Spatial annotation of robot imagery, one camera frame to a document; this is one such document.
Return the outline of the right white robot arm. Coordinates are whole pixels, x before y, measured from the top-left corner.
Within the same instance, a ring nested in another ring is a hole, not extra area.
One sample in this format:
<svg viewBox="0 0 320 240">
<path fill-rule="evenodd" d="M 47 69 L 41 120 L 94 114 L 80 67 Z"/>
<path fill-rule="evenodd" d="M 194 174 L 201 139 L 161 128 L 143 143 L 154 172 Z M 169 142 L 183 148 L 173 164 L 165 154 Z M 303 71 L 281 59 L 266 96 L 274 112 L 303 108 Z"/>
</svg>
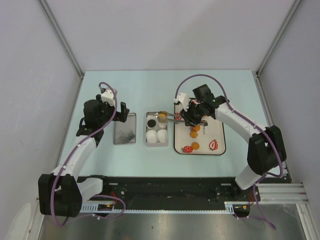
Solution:
<svg viewBox="0 0 320 240">
<path fill-rule="evenodd" d="M 193 89 L 193 94 L 195 101 L 185 93 L 178 93 L 174 98 L 174 104 L 182 107 L 180 116 L 186 126 L 195 127 L 204 117 L 211 117 L 230 127 L 248 144 L 247 165 L 235 177 L 236 185 L 230 188 L 235 200 L 242 201 L 247 197 L 248 188 L 268 174 L 269 170 L 279 167 L 279 174 L 283 174 L 287 153 L 282 132 L 277 126 L 254 122 L 236 111 L 225 96 L 214 96 L 206 84 Z"/>
</svg>

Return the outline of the black round cookie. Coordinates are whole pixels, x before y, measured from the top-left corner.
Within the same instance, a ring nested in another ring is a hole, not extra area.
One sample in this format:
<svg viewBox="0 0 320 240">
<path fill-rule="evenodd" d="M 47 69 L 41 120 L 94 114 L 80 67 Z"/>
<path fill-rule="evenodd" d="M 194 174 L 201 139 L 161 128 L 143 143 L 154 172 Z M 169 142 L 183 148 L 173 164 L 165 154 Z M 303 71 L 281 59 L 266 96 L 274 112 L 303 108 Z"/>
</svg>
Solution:
<svg viewBox="0 0 320 240">
<path fill-rule="evenodd" d="M 156 122 L 156 120 L 154 120 L 154 119 L 149 119 L 148 121 L 147 121 L 147 126 L 151 129 L 151 128 L 154 128 L 155 126 L 157 125 L 157 122 Z"/>
</svg>

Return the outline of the tan round cookie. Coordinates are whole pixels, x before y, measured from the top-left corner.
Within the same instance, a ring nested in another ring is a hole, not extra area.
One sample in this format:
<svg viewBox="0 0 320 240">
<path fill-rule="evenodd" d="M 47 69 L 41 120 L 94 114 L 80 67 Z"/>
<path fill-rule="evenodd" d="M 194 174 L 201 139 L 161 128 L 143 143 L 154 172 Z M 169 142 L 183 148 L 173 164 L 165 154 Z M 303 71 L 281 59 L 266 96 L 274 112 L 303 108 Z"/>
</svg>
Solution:
<svg viewBox="0 0 320 240">
<path fill-rule="evenodd" d="M 159 113 L 157 118 L 160 122 L 166 122 L 166 120 L 167 120 L 167 116 L 163 113 Z"/>
</svg>

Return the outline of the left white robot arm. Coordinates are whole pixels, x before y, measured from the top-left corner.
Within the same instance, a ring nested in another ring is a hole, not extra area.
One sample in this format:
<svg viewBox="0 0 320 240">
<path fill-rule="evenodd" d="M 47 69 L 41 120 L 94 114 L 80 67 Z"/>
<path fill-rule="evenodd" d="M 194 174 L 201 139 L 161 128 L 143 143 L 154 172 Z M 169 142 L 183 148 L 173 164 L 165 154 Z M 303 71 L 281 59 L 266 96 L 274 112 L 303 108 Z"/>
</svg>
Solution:
<svg viewBox="0 0 320 240">
<path fill-rule="evenodd" d="M 84 199 L 96 196 L 105 200 L 111 188 L 100 178 L 89 177 L 78 183 L 80 172 L 88 157 L 98 147 L 104 128 L 112 121 L 124 123 L 130 110 L 120 102 L 120 111 L 107 101 L 91 99 L 83 105 L 83 118 L 79 122 L 75 144 L 66 160 L 50 174 L 38 179 L 39 208 L 43 215 L 76 217 Z"/>
</svg>

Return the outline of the brown ridged cookie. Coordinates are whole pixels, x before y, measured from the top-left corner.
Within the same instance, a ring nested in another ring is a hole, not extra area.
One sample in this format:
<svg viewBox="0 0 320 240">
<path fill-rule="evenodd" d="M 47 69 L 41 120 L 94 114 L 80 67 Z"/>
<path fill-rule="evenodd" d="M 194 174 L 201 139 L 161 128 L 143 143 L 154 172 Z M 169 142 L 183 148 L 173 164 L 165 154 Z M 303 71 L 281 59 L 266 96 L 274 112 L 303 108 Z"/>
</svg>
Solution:
<svg viewBox="0 0 320 240">
<path fill-rule="evenodd" d="M 198 150 L 199 148 L 200 148 L 200 145 L 199 145 L 199 143 L 197 143 L 197 142 L 193 142 L 192 144 L 191 144 L 191 147 L 193 148 L 193 150 Z"/>
</svg>

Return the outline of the metal tongs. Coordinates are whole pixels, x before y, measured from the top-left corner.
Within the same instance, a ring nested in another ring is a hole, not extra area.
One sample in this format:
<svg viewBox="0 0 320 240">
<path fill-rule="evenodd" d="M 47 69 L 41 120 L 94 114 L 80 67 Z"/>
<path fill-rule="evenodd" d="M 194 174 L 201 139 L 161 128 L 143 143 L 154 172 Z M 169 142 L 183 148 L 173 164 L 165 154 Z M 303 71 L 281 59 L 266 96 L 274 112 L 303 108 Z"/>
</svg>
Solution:
<svg viewBox="0 0 320 240">
<path fill-rule="evenodd" d="M 173 114 L 173 113 L 169 113 L 167 111 L 159 111 L 158 113 L 156 113 L 156 117 L 158 116 L 158 114 L 165 114 L 166 115 L 166 123 L 175 123 L 175 124 L 180 124 L 183 123 L 185 124 L 183 118 L 179 115 L 179 114 Z M 202 120 L 200 124 L 198 124 L 200 126 L 208 126 L 208 122 L 206 120 Z"/>
</svg>

